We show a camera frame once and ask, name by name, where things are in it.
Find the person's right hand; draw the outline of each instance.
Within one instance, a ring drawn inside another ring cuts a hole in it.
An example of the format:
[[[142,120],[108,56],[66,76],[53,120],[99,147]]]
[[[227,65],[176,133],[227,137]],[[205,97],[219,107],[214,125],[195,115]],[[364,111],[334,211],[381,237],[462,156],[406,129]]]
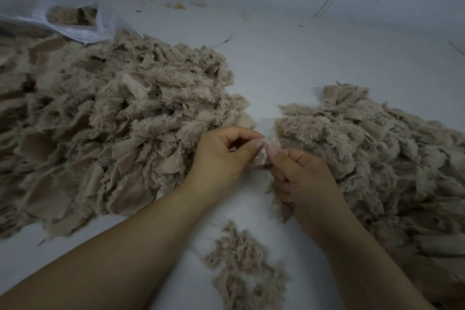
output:
[[[327,164],[295,148],[268,147],[277,196],[294,208],[303,230],[321,247],[358,224]]]

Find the person's right arm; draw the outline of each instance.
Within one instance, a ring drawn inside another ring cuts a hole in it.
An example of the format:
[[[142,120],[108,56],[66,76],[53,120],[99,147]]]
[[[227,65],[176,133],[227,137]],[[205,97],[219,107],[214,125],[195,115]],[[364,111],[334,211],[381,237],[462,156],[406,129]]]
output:
[[[277,195],[326,254],[348,310],[435,310],[357,220],[325,162],[293,148],[268,155]]]

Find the person's left arm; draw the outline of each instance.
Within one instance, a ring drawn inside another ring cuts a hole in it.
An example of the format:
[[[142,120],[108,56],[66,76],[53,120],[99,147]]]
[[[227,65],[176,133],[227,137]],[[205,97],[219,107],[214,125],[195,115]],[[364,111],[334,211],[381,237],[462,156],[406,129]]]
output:
[[[261,138],[241,127],[206,132],[181,186],[17,284],[0,297],[0,309],[142,308],[192,229],[261,149]]]

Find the person's left hand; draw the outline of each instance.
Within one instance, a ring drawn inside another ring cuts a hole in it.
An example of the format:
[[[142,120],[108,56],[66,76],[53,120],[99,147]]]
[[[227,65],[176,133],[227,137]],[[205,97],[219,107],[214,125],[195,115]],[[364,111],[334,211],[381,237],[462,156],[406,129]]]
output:
[[[208,204],[218,203],[237,182],[247,163],[262,149],[262,138],[259,132],[241,126],[203,133],[184,188],[195,190]]]

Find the plastic bag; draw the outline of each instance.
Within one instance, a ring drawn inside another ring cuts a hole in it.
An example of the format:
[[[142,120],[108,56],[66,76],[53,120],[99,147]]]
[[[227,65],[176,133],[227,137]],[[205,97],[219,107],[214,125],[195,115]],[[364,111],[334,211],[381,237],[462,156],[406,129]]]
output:
[[[82,8],[91,6],[98,10],[95,26],[61,25],[50,23],[47,13],[56,7]],[[42,25],[82,43],[95,43],[115,37],[116,31],[132,27],[105,3],[96,0],[0,0],[0,20]]]

